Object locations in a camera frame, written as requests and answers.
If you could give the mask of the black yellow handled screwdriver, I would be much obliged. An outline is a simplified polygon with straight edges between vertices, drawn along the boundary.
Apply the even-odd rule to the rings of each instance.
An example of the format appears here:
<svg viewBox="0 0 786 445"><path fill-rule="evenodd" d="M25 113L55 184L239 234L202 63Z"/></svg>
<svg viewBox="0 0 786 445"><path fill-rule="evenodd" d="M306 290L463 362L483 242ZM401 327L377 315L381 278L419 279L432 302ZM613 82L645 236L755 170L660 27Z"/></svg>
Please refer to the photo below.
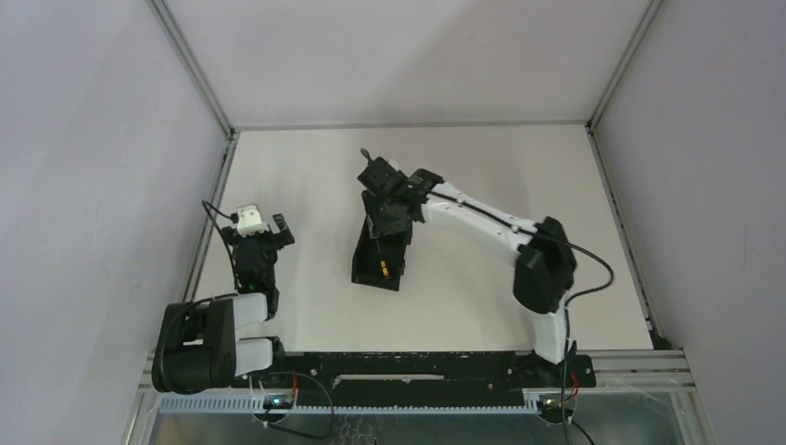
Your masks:
<svg viewBox="0 0 786 445"><path fill-rule="evenodd" d="M380 265L381 274L383 275L383 277L385 279L389 279L390 278L390 272L389 272L389 269L387 267L387 261L386 261L385 252L383 251L382 246L381 246L380 241L379 241L378 238L376 238L374 240L374 242L375 242L375 245L376 245L376 248L377 248L377 252L378 252L378 256L379 256L379 265Z"/></svg>

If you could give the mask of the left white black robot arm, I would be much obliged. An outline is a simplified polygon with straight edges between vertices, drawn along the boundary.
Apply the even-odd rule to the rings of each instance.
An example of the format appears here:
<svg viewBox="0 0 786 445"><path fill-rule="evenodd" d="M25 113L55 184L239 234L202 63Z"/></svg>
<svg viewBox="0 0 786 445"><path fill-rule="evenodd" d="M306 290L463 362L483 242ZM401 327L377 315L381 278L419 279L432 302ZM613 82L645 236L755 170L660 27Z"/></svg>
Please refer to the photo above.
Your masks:
<svg viewBox="0 0 786 445"><path fill-rule="evenodd" d="M276 231L265 226L250 233L239 223L220 229L235 291L166 307L151 369L156 391L193 395L227 388L249 372L269 387L287 380L290 363L274 352L272 339L241 346L236 334L241 327L271 320L278 311L275 264L278 252L295 238L283 214L274 214L273 222Z"/></svg>

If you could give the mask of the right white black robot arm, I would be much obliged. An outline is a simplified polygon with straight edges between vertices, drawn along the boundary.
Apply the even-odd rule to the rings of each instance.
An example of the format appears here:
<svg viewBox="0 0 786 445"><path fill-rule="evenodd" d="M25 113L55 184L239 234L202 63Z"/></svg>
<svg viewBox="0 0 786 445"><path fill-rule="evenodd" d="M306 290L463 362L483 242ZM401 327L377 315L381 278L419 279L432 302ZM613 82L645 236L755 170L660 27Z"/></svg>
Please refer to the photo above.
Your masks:
<svg viewBox="0 0 786 445"><path fill-rule="evenodd" d="M549 386L573 371L565 304L577 260L562 224L516 217L467 196L425 169L359 174L373 237L409 231L413 223L444 226L486 244L513 267L513 296L531 315L536 373Z"/></svg>

